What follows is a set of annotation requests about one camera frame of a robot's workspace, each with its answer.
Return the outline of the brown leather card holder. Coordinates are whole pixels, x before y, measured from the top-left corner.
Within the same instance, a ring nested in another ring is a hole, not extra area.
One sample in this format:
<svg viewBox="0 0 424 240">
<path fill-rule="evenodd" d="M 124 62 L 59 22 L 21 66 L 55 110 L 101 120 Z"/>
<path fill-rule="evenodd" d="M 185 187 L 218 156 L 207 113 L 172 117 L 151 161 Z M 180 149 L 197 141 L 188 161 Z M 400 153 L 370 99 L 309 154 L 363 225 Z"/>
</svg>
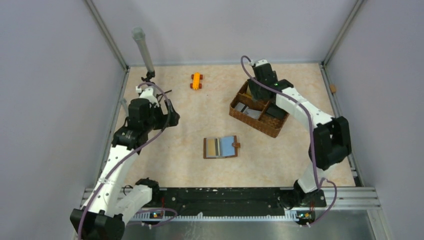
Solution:
<svg viewBox="0 0 424 240">
<path fill-rule="evenodd" d="M 207 138 L 219 138 L 220 140 L 220 157 L 218 158 L 207 158 L 206 157 L 206 139 Z M 223 136 L 223 137 L 206 137 L 203 139 L 203 158 L 204 159 L 226 159 L 235 158 L 239 155 L 239 149 L 241 143 L 238 141 L 236 135 Z"/>
</svg>

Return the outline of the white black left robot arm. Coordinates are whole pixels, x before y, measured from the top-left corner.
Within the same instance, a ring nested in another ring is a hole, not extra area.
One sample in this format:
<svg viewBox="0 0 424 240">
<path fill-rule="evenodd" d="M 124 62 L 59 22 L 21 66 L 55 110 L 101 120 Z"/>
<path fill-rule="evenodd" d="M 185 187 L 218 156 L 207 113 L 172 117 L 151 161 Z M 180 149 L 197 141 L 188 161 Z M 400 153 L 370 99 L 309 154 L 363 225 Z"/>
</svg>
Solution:
<svg viewBox="0 0 424 240">
<path fill-rule="evenodd" d="M 70 214 L 79 240 L 120 240 L 127 223 L 144 205 L 154 207 L 160 202 L 157 182 L 147 180 L 118 199 L 124 180 L 141 150 L 158 138 L 150 138 L 151 131 L 162 134 L 166 128 L 177 126 L 180 115 L 170 99 L 164 100 L 163 113 L 155 98 L 136 98 L 129 104 L 129 115 L 114 133 L 109 155 L 97 183 L 80 209 Z"/>
</svg>

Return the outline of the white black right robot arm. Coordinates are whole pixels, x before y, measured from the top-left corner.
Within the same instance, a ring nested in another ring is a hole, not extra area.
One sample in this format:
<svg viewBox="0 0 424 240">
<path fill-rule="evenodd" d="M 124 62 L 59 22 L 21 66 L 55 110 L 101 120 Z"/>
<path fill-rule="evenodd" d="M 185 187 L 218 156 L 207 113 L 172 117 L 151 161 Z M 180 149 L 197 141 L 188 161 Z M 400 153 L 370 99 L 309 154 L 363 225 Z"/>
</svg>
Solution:
<svg viewBox="0 0 424 240">
<path fill-rule="evenodd" d="M 249 76 L 247 82 L 253 99 L 272 101 L 308 130 L 311 164 L 293 186 L 294 202 L 307 206 L 314 198 L 313 192 L 321 188 L 326 171 L 352 153 L 349 122 L 343 116 L 334 117 L 317 108 L 288 80 L 278 80 L 267 60 L 255 61 L 250 66 L 254 76 Z"/>
</svg>

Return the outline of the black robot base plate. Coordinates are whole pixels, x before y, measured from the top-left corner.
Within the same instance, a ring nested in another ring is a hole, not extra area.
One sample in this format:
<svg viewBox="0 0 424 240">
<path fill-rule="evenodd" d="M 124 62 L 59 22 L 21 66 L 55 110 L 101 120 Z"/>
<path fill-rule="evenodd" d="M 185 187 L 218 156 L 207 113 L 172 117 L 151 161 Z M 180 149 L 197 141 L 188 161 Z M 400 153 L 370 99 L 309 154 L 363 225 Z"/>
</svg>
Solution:
<svg viewBox="0 0 424 240">
<path fill-rule="evenodd" d="M 303 195 L 287 187 L 170 187 L 155 190 L 143 208 L 169 208 L 180 217 L 265 217 L 326 206 L 322 190 Z"/>
</svg>

